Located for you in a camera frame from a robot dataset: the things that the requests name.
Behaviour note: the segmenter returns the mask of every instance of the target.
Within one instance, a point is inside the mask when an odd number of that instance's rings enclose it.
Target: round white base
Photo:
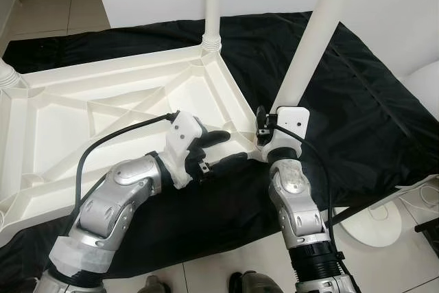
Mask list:
[[[341,213],[345,207],[334,209]],[[372,247],[392,245],[399,238],[403,228],[401,214],[394,202],[378,207],[364,209],[340,223],[342,228],[357,241]]]

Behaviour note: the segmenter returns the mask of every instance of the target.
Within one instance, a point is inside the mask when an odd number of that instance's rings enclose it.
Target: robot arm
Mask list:
[[[349,274],[340,270],[342,255],[312,200],[311,186],[298,160],[300,142],[274,129],[305,137],[309,112],[281,107],[276,115],[257,115],[257,145],[261,158],[272,164],[269,194],[278,211],[285,245],[298,277],[297,293],[359,293]],[[67,237],[58,237],[49,258],[51,266],[34,293],[105,293],[103,274],[130,225],[136,209],[150,196],[173,185],[219,175],[247,154],[226,157],[210,166],[202,148],[226,141],[227,132],[207,132],[188,113],[178,113],[162,153],[116,164],[105,181],[84,201]]]
[[[247,159],[246,154],[238,154],[213,166],[204,162],[202,148],[229,138],[228,132],[207,132],[197,118],[179,112],[166,134],[163,152],[116,164],[84,201],[68,236],[57,238],[49,254],[51,265],[34,292],[104,293],[102,277],[134,212],[168,187],[181,189],[192,180],[223,171],[225,163]]]
[[[269,195],[278,212],[298,279],[296,291],[359,293],[351,276],[342,273],[343,255],[332,245],[329,231],[311,197],[311,185],[298,160],[300,142],[273,129],[280,126],[304,138],[308,118],[308,110],[296,107],[280,107],[276,115],[265,115],[260,110],[257,118],[258,145],[264,160],[272,164]]]

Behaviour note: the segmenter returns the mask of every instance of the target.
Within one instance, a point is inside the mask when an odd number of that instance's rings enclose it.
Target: silver robot arm segment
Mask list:
[[[164,170],[149,154],[113,166],[85,200],[69,236],[57,238],[49,255],[53,266],[35,292],[104,293],[99,274],[110,267],[136,209],[161,192]]]
[[[297,293],[358,293],[349,274],[340,268],[342,253],[331,244],[311,185],[302,170],[301,143],[275,130],[275,125],[304,139],[309,111],[280,107],[275,115],[257,113],[257,143],[264,161],[272,164],[269,195],[274,203],[285,245],[298,283]]]

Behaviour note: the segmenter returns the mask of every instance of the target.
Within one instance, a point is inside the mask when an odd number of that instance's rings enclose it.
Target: white tape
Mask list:
[[[49,258],[59,272],[71,277],[81,270],[104,274],[114,255],[114,251],[102,250],[71,237],[60,236],[56,239]]]

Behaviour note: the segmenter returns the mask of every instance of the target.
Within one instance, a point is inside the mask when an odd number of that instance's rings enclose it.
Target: white cylindrical stand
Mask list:
[[[279,106],[297,106],[340,22],[345,0],[318,0],[289,65],[271,113]]]
[[[221,49],[220,0],[206,0],[206,23],[201,46],[206,51]]]
[[[345,208],[335,209],[339,214]],[[403,223],[398,207],[388,202],[379,207],[368,207],[340,222],[340,226],[358,242],[371,247],[386,247],[401,235]]]
[[[0,58],[0,89],[16,86],[20,79],[20,74]]]

